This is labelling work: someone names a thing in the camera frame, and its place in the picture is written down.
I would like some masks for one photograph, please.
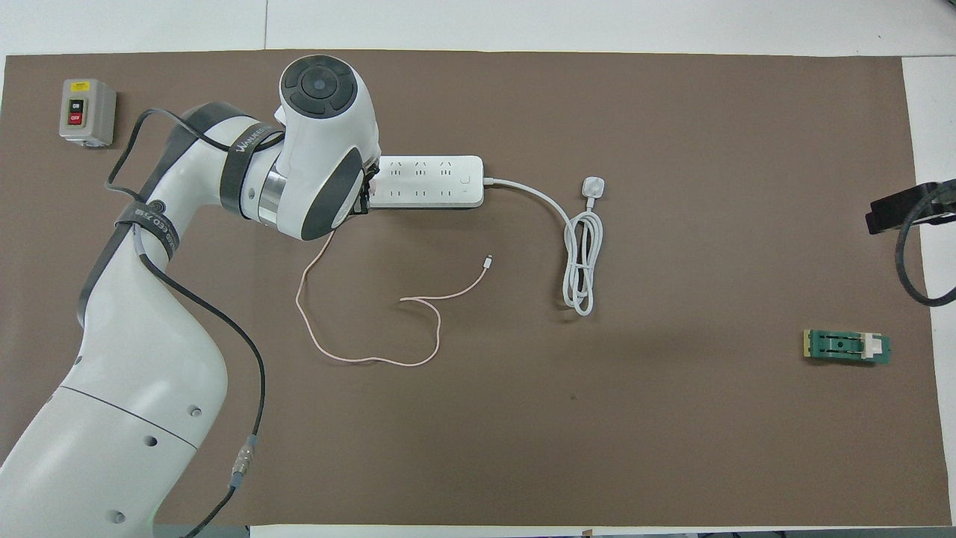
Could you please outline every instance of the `power strip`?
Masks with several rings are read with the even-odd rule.
[[[369,209],[477,208],[485,167],[474,155],[382,156]]]

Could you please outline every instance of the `brown table surface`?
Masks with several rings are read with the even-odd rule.
[[[72,364],[78,291],[126,203],[100,185],[139,112],[228,101],[269,120],[303,54],[8,58],[0,457]],[[201,210],[170,274],[269,369],[255,466],[218,524],[949,525],[929,316],[896,282],[894,237],[863,221],[914,183],[898,58],[332,54],[368,84],[385,154],[480,155],[569,213],[581,180],[604,177],[596,307],[562,307],[560,222],[524,193],[376,212],[340,229],[308,288],[334,351],[426,356],[434,320],[397,298],[494,265],[441,304],[432,363],[334,364],[293,305],[320,243]],[[78,77],[119,91],[110,149],[57,136],[61,83]],[[122,184],[141,184],[169,127],[149,121]],[[257,397],[242,342],[192,311],[229,394],[160,523],[219,500]],[[882,332],[892,362],[804,359],[804,328]]]

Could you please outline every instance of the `white charging cable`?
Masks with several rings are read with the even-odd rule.
[[[345,357],[339,357],[338,355],[334,355],[333,353],[326,351],[325,348],[322,347],[322,345],[318,342],[317,338],[315,337],[315,332],[312,330],[312,323],[309,321],[309,316],[305,313],[305,310],[302,308],[302,302],[301,302],[302,289],[305,287],[305,282],[309,276],[309,271],[311,271],[312,268],[315,266],[315,264],[318,263],[318,260],[322,258],[322,255],[325,254],[325,250],[329,248],[329,243],[332,242],[332,237],[335,234],[336,234],[335,232],[329,233],[329,237],[325,239],[325,244],[322,245],[322,248],[318,251],[318,254],[315,255],[315,259],[313,259],[312,263],[306,266],[305,270],[302,271],[302,278],[299,279],[299,288],[298,288],[298,291],[295,292],[295,306],[298,308],[299,314],[302,315],[302,321],[305,322],[306,328],[309,329],[309,336],[312,337],[312,343],[315,344],[315,347],[319,351],[321,351],[322,354],[325,355],[326,357],[329,357],[330,359],[335,359],[337,361],[341,361],[343,363],[381,362],[381,363],[388,363],[390,365],[411,368],[411,367],[421,366],[425,364],[426,362],[430,361],[432,358],[434,358],[435,355],[438,354],[438,347],[442,344],[442,313],[438,311],[438,308],[436,308],[434,304],[429,303],[429,301],[443,301],[445,299],[454,299],[456,297],[461,297],[465,295],[467,292],[471,291],[471,288],[478,285],[478,282],[480,282],[481,279],[485,277],[485,274],[488,272],[488,269],[491,267],[491,255],[488,255],[488,257],[485,258],[485,263],[482,264],[481,275],[478,275],[478,278],[474,282],[472,282],[469,287],[463,289],[462,291],[458,293],[453,293],[451,295],[443,295],[440,297],[418,296],[418,297],[402,297],[401,299],[399,299],[399,303],[405,303],[405,302],[411,301],[413,303],[424,304],[428,308],[431,308],[431,311],[435,313],[435,317],[438,318],[438,326],[435,327],[435,348],[431,351],[431,354],[428,355],[427,358],[424,358],[423,360],[417,363],[400,363],[399,361],[393,361],[391,359],[385,359],[382,357],[365,357],[363,359],[346,359]]]
[[[600,245],[604,240],[604,225],[600,217],[594,213],[595,200],[604,194],[604,180],[599,177],[589,177],[584,180],[581,194],[587,199],[583,212],[574,218],[568,218],[560,205],[550,196],[537,189],[493,177],[485,178],[485,185],[490,187],[500,185],[511,187],[538,196],[551,204],[561,218],[564,219],[564,248],[568,251],[568,262],[564,268],[564,303],[573,308],[578,315],[587,316],[594,308],[595,264],[598,262]],[[581,239],[577,239],[577,226],[582,227]]]

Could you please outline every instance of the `green terminal block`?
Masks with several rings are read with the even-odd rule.
[[[890,339],[878,332],[803,331],[803,356],[889,364]]]

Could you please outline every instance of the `velcro cable strap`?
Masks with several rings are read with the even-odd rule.
[[[242,184],[252,163],[252,155],[260,144],[279,132],[282,132],[282,129],[266,123],[254,123],[232,143],[226,154],[223,176],[219,182],[219,201],[228,211],[248,218],[242,213],[241,197]]]
[[[114,225],[123,223],[139,224],[144,230],[156,236],[156,239],[163,244],[166,249],[166,256],[173,258],[173,253],[179,248],[179,234],[173,223],[166,218],[166,215],[143,204],[142,202],[130,202],[126,209],[119,214]]]

